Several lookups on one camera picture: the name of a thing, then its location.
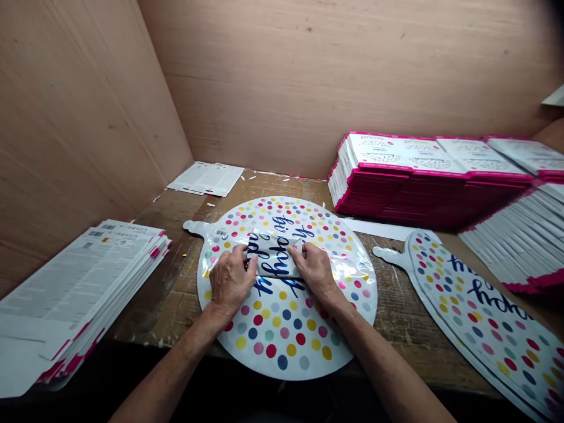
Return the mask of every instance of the person's left hand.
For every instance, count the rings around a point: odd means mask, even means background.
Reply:
[[[254,256],[245,271],[243,251],[237,245],[233,252],[225,251],[210,272],[211,303],[227,319],[233,318],[255,281],[258,256]]]

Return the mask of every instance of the hand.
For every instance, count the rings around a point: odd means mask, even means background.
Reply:
[[[311,243],[306,243],[303,244],[303,254],[295,248],[289,248],[288,252],[302,278],[326,307],[342,300],[347,301],[333,279],[331,263],[325,251]]]
[[[255,281],[258,256],[249,261],[245,271],[243,251],[245,245],[237,245],[233,252],[225,251],[210,272],[211,303],[210,305],[231,320]]]

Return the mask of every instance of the forearm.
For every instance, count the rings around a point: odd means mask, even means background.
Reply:
[[[229,321],[208,306],[176,345],[127,397],[110,422],[166,422],[202,356]]]
[[[344,298],[328,305],[395,423],[452,422],[423,380]]]

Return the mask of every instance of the cardboard wall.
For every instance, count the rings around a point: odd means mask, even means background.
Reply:
[[[0,298],[193,160],[135,1],[0,4]]]
[[[348,130],[532,136],[549,2],[139,0],[198,160],[325,178]]]

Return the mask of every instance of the table surface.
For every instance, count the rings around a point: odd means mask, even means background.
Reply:
[[[302,198],[334,211],[326,182],[296,179],[245,170],[225,198],[198,196],[165,190],[135,223],[165,229],[173,240],[165,260],[127,305],[107,333],[125,342],[159,347],[173,346],[201,313],[197,296],[197,267],[203,240],[182,229],[186,220],[218,221],[234,206],[264,196]],[[432,388],[466,391],[500,398],[498,392],[450,343],[419,300],[404,270],[386,263],[371,252],[376,245],[401,251],[403,242],[357,233],[374,265],[378,283],[378,312],[374,327],[396,348]],[[439,233],[444,246],[474,271],[485,277],[529,314],[564,334],[564,320],[558,304],[516,298],[508,293],[483,263],[456,235]],[[215,342],[211,354],[230,357]],[[364,376],[353,360],[338,373]]]

